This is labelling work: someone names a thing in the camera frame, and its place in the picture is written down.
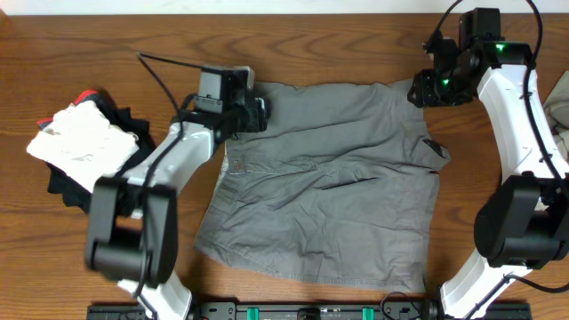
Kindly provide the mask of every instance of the wooden surface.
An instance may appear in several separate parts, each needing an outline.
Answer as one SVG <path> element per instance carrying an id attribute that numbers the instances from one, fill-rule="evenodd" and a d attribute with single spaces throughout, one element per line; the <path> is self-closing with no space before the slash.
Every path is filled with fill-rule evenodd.
<path id="1" fill-rule="evenodd" d="M 125 301 L 126 293 L 84 270 L 87 218 L 46 193 L 49 172 L 26 154 L 36 120 L 65 108 L 81 91 L 104 86 L 119 107 L 152 123 L 160 141 L 172 107 L 134 57 L 137 50 L 193 62 L 249 65 L 257 78 L 287 84 L 391 81 L 429 68 L 421 51 L 439 15 L 10 17 L 0 28 L 0 318 L 81 319 L 94 301 Z M 457 16 L 445 24 L 457 35 Z M 538 61 L 545 100 L 569 69 L 569 16 L 545 15 Z M 507 15 L 502 32 L 533 44 L 534 20 Z M 198 71 L 157 65 L 181 99 L 198 86 Z M 493 131 L 479 103 L 426 111 L 434 138 L 453 160 L 441 187 L 429 245 L 429 288 L 454 276 L 471 254 L 473 221 L 500 181 Z M 217 180 L 222 154 L 205 164 L 179 198 L 176 270 L 200 297 L 241 301 L 379 301 L 384 292 L 303 284 L 224 267 L 192 249 Z M 533 272 L 560 285 L 566 261 Z M 529 300 L 536 319 L 565 319 L 569 295 L 513 284 L 503 299 Z"/>

